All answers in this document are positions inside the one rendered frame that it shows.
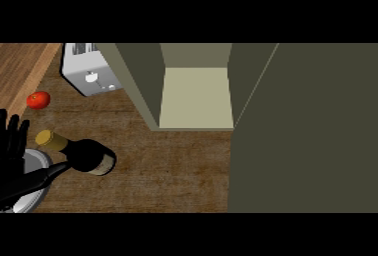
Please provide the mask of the red tomato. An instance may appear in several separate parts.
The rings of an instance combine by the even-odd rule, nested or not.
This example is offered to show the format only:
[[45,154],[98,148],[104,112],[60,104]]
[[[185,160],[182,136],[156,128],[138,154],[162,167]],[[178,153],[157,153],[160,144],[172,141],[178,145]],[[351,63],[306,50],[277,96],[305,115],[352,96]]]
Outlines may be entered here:
[[32,109],[43,109],[51,104],[51,94],[45,91],[35,92],[27,97],[27,106]]

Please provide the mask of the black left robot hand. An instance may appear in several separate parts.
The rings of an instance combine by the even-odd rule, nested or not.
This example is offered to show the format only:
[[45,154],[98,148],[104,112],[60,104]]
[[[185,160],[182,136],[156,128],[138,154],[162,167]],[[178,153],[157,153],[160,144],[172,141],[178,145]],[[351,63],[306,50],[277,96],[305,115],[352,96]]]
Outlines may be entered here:
[[11,209],[23,196],[46,188],[71,168],[66,161],[26,172],[29,128],[30,121],[20,121],[18,114],[8,117],[8,110],[0,109],[0,211]]

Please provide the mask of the silver round pan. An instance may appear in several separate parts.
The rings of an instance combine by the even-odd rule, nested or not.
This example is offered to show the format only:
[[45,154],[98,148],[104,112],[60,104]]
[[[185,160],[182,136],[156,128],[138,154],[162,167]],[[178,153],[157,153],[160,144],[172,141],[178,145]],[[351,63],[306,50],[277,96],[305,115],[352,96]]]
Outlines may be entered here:
[[[26,160],[26,173],[36,171],[38,169],[48,168],[52,165],[52,159],[49,155],[38,150],[27,149],[24,154]],[[42,190],[30,193],[23,196],[15,203],[14,207],[7,210],[7,213],[30,213],[39,207],[51,187],[43,188]]]

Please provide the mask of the white toaster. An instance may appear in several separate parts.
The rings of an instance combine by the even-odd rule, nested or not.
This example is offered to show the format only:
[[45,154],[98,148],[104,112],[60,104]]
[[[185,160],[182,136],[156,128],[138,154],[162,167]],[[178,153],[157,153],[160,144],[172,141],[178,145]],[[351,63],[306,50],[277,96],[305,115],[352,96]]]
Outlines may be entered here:
[[86,97],[123,88],[95,43],[64,44],[61,75]]

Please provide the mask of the pale wooden board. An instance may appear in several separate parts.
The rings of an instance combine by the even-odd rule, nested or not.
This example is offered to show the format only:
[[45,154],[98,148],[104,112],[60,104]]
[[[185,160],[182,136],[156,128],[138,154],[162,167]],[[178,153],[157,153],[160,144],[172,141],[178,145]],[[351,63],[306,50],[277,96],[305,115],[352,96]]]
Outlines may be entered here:
[[0,108],[23,115],[61,43],[0,43]]

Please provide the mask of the dark wine bottle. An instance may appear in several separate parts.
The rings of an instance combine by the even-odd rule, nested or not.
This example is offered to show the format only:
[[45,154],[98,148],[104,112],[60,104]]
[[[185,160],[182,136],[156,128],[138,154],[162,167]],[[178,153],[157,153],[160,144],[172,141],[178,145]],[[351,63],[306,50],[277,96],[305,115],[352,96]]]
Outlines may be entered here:
[[52,130],[43,130],[36,136],[36,143],[60,151],[77,171],[97,176],[107,175],[117,163],[114,151],[98,141],[82,139],[73,141]]

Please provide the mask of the olive open cabinet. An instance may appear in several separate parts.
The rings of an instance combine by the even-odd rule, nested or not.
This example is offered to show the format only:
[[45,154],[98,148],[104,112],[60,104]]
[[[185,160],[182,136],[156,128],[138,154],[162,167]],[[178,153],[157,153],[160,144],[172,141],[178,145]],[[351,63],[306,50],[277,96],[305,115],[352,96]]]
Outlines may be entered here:
[[275,43],[101,43],[98,48],[151,130],[237,128]]

